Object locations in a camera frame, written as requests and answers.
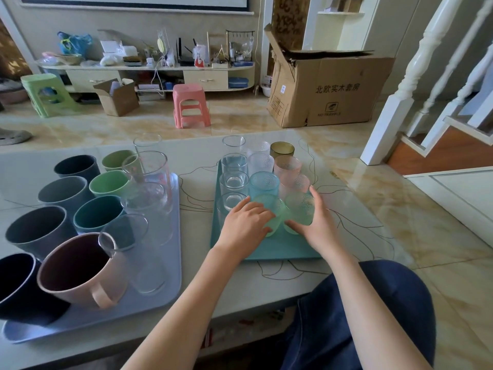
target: person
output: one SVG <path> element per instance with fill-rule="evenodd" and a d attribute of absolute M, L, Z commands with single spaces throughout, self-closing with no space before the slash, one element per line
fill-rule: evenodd
<path fill-rule="evenodd" d="M 286 331 L 281 369 L 430 369 L 435 352 L 431 296 L 411 270 L 393 261 L 358 263 L 343 247 L 330 211 L 315 200 L 305 236 L 333 274 L 299 299 Z M 274 214 L 247 197 L 224 221 L 192 282 L 124 365 L 124 370 L 192 369 L 214 308 L 235 268 L 271 231 Z"/>

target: light green cup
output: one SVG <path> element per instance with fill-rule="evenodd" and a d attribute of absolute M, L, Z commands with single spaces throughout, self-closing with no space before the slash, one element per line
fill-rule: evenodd
<path fill-rule="evenodd" d="M 306 226 L 311 224 L 313 214 L 315 213 L 315 201 L 312 195 L 295 191 L 286 196 L 284 203 L 287 209 L 285 219 L 292 219 Z M 299 235 L 296 231 L 286 226 L 286 224 L 284 224 L 284 228 L 290 234 Z"/>
<path fill-rule="evenodd" d="M 258 195 L 252 201 L 264 204 L 265 209 L 269 209 L 276 215 L 275 218 L 272 218 L 265 225 L 266 227 L 270 227 L 272 229 L 272 232 L 269 232 L 266 236 L 268 237 L 274 235 L 283 220 L 286 212 L 286 205 L 284 205 L 284 202 L 282 202 L 280 198 L 269 193 Z"/>
<path fill-rule="evenodd" d="M 133 154 L 132 150 L 117 150 L 103 158 L 101 163 L 106 171 L 121 170 L 123 161 Z"/>
<path fill-rule="evenodd" d="M 96 197 L 121 196 L 130 185 L 130 180 L 123 171 L 108 171 L 95 177 L 89 184 L 89 190 Z"/>

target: green plastic stool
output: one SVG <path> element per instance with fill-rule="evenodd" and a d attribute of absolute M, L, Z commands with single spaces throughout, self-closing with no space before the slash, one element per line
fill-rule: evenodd
<path fill-rule="evenodd" d="M 69 110 L 80 112 L 77 104 L 55 74 L 34 74 L 21 77 L 21 82 L 41 118 L 54 117 Z"/>

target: table top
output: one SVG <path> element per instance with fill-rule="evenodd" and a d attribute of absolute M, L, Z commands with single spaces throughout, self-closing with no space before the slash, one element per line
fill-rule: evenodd
<path fill-rule="evenodd" d="M 115 66 L 80 66 L 80 65 L 66 65 L 61 64 L 57 66 L 47 66 L 47 65 L 39 65 L 40 68 L 47 68 L 50 70 L 131 70 L 131 71 L 144 71 L 144 70 L 154 70 L 156 67 L 148 68 L 145 64 L 142 66 L 125 66 L 125 65 L 115 65 Z M 177 65 L 174 68 L 163 68 L 158 67 L 158 71 L 200 71 L 200 70 L 214 70 L 214 71 L 237 71 L 237 70 L 247 70 L 254 69 L 255 62 L 253 62 L 252 66 L 240 66 L 240 67 L 231 67 L 231 68 L 196 68 L 195 66 L 180 66 Z"/>
<path fill-rule="evenodd" d="M 295 130 L 244 135 L 246 142 L 286 141 L 296 148 L 295 157 L 303 162 L 306 174 L 324 200 L 334 210 L 341 238 L 360 260 L 386 258 L 410 264 L 410 256 L 393 239 L 379 220 L 348 187 L 324 166 Z M 169 140 L 158 149 L 169 158 L 169 168 L 181 183 L 182 291 L 198 271 L 207 251 L 212 226 L 216 164 L 234 150 L 222 143 L 222 136 Z M 133 145 L 104 145 L 89 148 L 53 149 L 0 155 L 0 257 L 19 249 L 7 243 L 4 233 L 20 215 L 39 205 L 41 187 L 56 180 L 53 167 L 58 161 L 77 154 L 102 158 Z M 330 269 L 324 260 L 245 261 L 226 286 L 213 318 L 253 309 L 272 309 L 273 304 L 310 292 Z M 102 323 L 66 334 L 23 344 L 10 344 L 0 337 L 2 369 L 17 370 L 81 355 L 101 348 L 145 337 L 167 311 L 167 307 Z"/>

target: drawer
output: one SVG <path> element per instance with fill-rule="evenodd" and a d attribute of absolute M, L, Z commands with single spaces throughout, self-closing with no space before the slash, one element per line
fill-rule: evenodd
<path fill-rule="evenodd" d="M 226 70 L 184 70 L 183 78 L 186 84 L 198 83 L 205 91 L 228 89 L 228 72 Z"/>
<path fill-rule="evenodd" d="M 93 86 L 106 80 L 121 82 L 118 70 L 67 70 L 67 75 L 75 92 L 94 92 Z"/>

